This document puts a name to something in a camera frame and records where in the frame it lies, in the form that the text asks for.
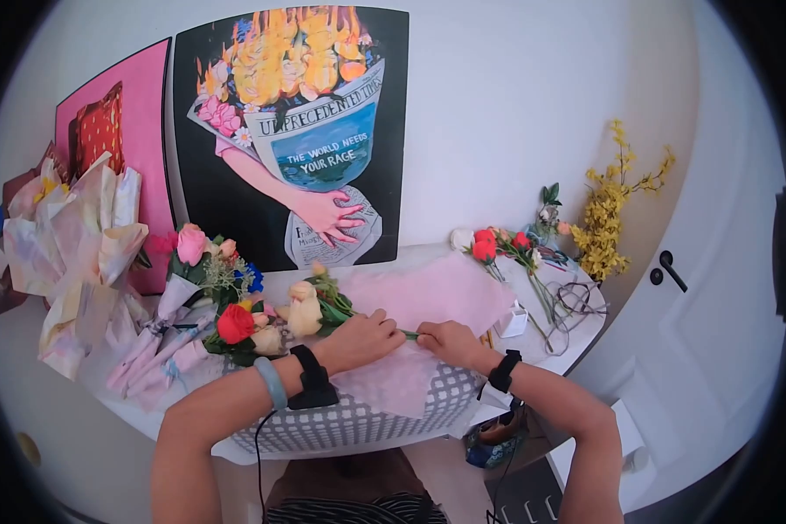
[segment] painted arm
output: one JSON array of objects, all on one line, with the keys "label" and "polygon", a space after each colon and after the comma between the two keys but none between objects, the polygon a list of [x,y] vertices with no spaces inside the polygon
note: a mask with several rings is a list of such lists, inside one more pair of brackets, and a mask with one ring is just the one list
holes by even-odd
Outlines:
[{"label": "painted arm", "polygon": [[362,210],[364,206],[338,207],[336,200],[349,200],[343,191],[315,193],[294,188],[274,177],[264,165],[237,148],[227,148],[220,155],[242,180],[294,211],[329,247],[334,247],[329,236],[344,242],[357,242],[339,228],[364,225],[362,220],[345,218]]},{"label": "painted arm", "polygon": [[[418,343],[450,365],[487,376],[503,359],[457,322],[425,322],[418,332]],[[510,376],[510,393],[576,439],[559,521],[622,524],[619,487],[623,451],[614,411],[565,377],[534,365],[521,362]]]},{"label": "painted arm", "polygon": [[[405,343],[405,334],[383,309],[357,314],[312,351],[330,376],[377,361]],[[303,390],[303,368],[295,356],[273,362],[287,395]],[[169,407],[152,463],[152,515],[156,523],[221,522],[221,501],[210,450],[250,427],[273,408],[255,367],[199,387]]]}]

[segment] pink tissue paper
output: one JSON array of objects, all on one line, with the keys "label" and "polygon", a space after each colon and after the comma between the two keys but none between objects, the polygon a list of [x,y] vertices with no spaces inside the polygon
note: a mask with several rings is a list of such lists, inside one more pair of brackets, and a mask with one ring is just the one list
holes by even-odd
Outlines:
[{"label": "pink tissue paper", "polygon": [[[359,273],[339,283],[353,309],[387,311],[403,330],[422,322],[457,320],[481,336],[513,304],[515,296],[474,260],[454,252],[408,272]],[[341,393],[388,414],[422,418],[439,360],[414,341],[385,358],[332,377]]]}]

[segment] gray white patterned mat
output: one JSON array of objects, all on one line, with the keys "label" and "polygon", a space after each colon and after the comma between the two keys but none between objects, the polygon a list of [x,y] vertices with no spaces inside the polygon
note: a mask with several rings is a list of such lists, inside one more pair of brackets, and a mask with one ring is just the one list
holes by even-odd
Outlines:
[{"label": "gray white patterned mat", "polygon": [[[468,414],[475,401],[481,379],[477,373],[442,362],[437,368],[439,376],[431,379],[422,419],[382,413],[351,395],[341,395],[337,406],[275,414],[259,433],[259,450],[262,454],[319,451],[457,427],[459,417]],[[258,424],[233,435],[234,442],[253,455]]]}]

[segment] framed poster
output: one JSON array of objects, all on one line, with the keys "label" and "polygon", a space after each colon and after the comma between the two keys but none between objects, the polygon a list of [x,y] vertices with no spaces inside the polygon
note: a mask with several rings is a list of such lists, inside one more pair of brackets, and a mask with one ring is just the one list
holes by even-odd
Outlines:
[{"label": "framed poster", "polygon": [[[55,110],[55,149],[67,159],[69,177],[80,177],[105,151],[110,167],[142,175],[140,222],[152,235],[175,230],[163,146],[163,101],[172,37],[149,45],[99,73]],[[129,273],[140,293],[166,287],[162,257],[149,255],[152,267]]]},{"label": "framed poster", "polygon": [[180,33],[175,140],[189,220],[262,271],[396,258],[408,13],[272,9]]}]

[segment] white door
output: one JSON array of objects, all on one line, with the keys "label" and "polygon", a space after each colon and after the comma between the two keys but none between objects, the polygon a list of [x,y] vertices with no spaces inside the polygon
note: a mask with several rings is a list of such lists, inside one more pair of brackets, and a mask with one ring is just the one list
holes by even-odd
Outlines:
[{"label": "white door", "polygon": [[[700,101],[675,214],[634,294],[569,375],[603,399],[622,398],[650,451],[654,478],[627,494],[624,511],[690,486],[748,441],[784,335],[771,263],[785,183],[775,123],[723,20],[707,2],[694,14]],[[666,271],[650,282],[662,251],[686,293]]]}]

